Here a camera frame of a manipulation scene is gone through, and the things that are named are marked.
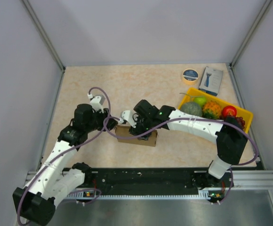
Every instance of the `small brown box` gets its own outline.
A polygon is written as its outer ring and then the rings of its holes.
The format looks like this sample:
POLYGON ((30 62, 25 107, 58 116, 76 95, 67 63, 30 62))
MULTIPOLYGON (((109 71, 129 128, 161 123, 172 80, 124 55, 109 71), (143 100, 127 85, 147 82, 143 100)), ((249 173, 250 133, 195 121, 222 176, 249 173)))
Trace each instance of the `small brown box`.
MULTIPOLYGON (((120 136, 120 137, 133 137, 133 135, 129 133, 129 128, 130 127, 128 126, 117 125, 115 133, 117 136, 120 136)), ((152 134, 148 140, 139 140, 135 138, 135 139, 128 139, 128 140, 118 139, 118 141, 122 143, 134 144, 134 145, 144 145, 144 146, 155 147, 156 139, 157 139, 157 131, 154 130, 152 131, 152 134)))

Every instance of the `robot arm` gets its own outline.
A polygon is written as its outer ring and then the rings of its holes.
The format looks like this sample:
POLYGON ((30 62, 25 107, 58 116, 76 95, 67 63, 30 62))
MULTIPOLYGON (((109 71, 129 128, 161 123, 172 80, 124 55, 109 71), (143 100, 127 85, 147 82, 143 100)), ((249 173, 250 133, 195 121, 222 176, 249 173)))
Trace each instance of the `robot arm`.
MULTIPOLYGON (((76 187, 91 180, 91 168, 84 163, 76 163, 61 180, 56 181, 67 162, 75 155, 74 150, 63 154, 54 162, 52 160, 69 148, 84 143, 88 138, 88 133, 103 128, 103 121, 108 116, 108 109, 102 107, 103 102, 103 96, 96 96, 89 105, 77 106, 74 118, 60 132, 52 152, 40 168, 39 171, 44 170, 43 173, 34 176, 38 178, 30 186, 24 198, 20 213, 22 217, 40 225, 46 225, 52 219, 60 202, 76 187)), ((109 120, 107 128, 111 130, 116 125, 116 120, 109 120)), ((30 182, 23 189, 18 187, 13 192, 16 210, 30 182)))
MULTIPOLYGON (((103 129, 103 121, 108 117, 108 109, 103 109, 103 102, 103 96, 96 96, 91 99, 89 105, 78 105, 71 123, 60 132, 51 154, 40 168, 40 171, 44 170, 43 173, 34 176, 33 179, 37 177, 34 184, 28 182, 23 189, 18 187, 14 191, 13 200, 18 210, 20 200, 29 187, 21 206, 20 216, 40 225, 46 225, 52 219, 57 206, 72 190, 91 181, 91 168, 84 163, 76 163, 68 174, 57 182, 58 176, 66 163, 75 155, 75 151, 67 152, 59 158, 57 156, 71 147, 83 144, 88 138, 88 133, 103 129)), ((141 100, 134 110, 137 118, 130 110, 123 111, 120 118, 121 122, 128 122, 131 125, 129 132, 132 135, 142 134, 170 120, 161 128, 188 132, 216 144, 217 157, 209 166, 206 176, 209 185, 221 179, 231 165, 239 163, 247 139, 235 129, 215 122, 199 121, 201 117, 188 115, 174 107, 164 105, 158 109, 146 100, 141 100)), ((239 126, 234 118, 227 117, 226 120, 239 126)), ((116 125, 117 121, 110 119, 107 129, 111 130, 116 125)), ((150 135, 148 133, 141 138, 147 140, 150 135)))
MULTIPOLYGON (((132 135, 139 135, 147 130, 169 120, 161 128, 168 130, 180 130, 205 138, 217 145, 217 157, 208 169, 209 180, 220 180, 224 173, 232 166, 237 165, 242 156, 247 139, 235 129, 216 122, 199 121, 201 117, 189 115, 170 106, 162 106, 158 109, 148 101, 141 100, 134 108, 137 118, 131 111, 123 111, 121 118, 127 121, 131 127, 132 135)), ((226 121, 239 126, 233 117, 227 117, 226 121)), ((151 134, 142 137, 147 140, 151 134)))

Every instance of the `grapes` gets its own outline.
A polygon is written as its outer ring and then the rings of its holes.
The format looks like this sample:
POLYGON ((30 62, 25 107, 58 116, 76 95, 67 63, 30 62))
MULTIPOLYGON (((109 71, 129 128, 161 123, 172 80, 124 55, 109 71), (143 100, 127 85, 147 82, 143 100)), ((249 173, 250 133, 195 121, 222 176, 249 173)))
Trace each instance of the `grapes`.
POLYGON ((237 122, 240 125, 240 127, 242 129, 244 129, 245 128, 245 121, 243 120, 243 117, 235 117, 235 119, 237 120, 237 122))

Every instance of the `white wall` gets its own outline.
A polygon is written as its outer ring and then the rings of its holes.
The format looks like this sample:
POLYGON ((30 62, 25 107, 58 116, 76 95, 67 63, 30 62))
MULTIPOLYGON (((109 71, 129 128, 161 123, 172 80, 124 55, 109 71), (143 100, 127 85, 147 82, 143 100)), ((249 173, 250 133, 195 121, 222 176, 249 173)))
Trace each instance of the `white wall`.
POLYGON ((66 66, 231 62, 265 0, 31 0, 66 66))
POLYGON ((236 74, 266 167, 273 169, 273 5, 237 63, 236 74))
POLYGON ((35 170, 60 71, 19 0, 0 0, 0 226, 12 193, 35 170))

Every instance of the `green melon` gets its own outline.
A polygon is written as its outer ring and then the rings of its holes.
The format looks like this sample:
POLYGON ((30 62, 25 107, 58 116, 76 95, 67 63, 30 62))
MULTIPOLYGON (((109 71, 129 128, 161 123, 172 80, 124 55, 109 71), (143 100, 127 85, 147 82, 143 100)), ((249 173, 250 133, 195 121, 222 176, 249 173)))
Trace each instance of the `green melon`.
POLYGON ((187 113, 187 114, 191 114, 191 115, 196 115, 196 116, 202 116, 202 109, 200 107, 200 105, 196 102, 187 102, 184 103, 181 107, 180 107, 180 111, 187 113))

